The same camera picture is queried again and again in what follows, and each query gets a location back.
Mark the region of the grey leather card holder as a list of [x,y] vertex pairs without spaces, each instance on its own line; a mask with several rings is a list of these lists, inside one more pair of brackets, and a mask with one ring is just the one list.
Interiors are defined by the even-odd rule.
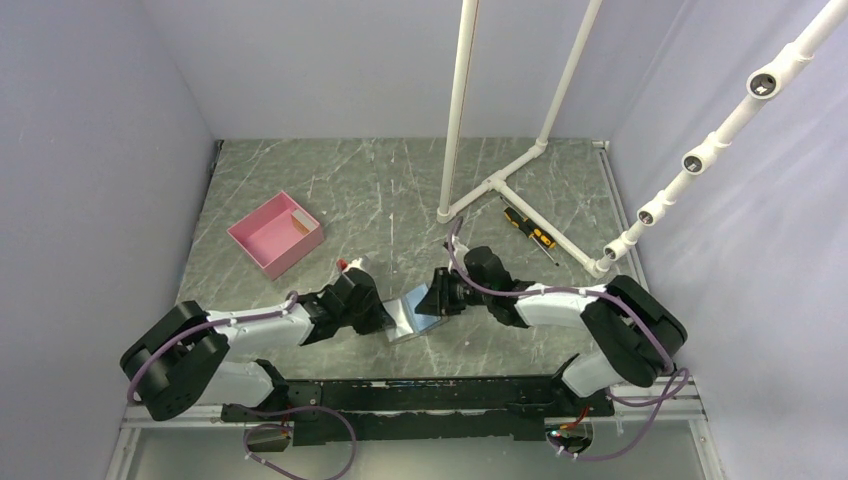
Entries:
[[419,314],[415,307],[424,299],[428,287],[420,284],[403,296],[385,301],[383,307],[391,318],[385,334],[390,344],[408,341],[428,333],[443,320],[439,316]]

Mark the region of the orange credit card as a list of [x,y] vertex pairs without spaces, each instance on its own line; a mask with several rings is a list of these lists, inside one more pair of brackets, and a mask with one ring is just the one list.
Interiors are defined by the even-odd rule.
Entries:
[[304,211],[296,209],[291,212],[293,226],[304,236],[317,228],[317,224]]

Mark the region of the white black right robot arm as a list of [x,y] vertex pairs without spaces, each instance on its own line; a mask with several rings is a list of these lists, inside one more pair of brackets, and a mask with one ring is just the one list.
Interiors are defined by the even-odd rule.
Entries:
[[590,287],[553,287],[520,280],[487,246],[450,248],[451,261],[435,270],[415,305],[417,314],[449,317],[481,306],[500,324],[582,328],[593,350],[566,361],[555,373],[551,401],[574,415],[590,396],[618,383],[649,387],[672,370],[685,344],[685,327],[637,281],[617,275]]

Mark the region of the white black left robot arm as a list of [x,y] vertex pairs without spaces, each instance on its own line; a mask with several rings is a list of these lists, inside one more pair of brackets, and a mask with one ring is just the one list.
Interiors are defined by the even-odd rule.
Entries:
[[291,291],[271,307],[215,311],[195,301],[178,303],[119,365],[129,380],[128,403],[145,407],[156,421],[210,404],[241,405],[272,420],[289,403],[289,385],[270,361],[245,355],[315,344],[344,328],[369,335],[396,324],[375,280],[354,261],[320,291]]

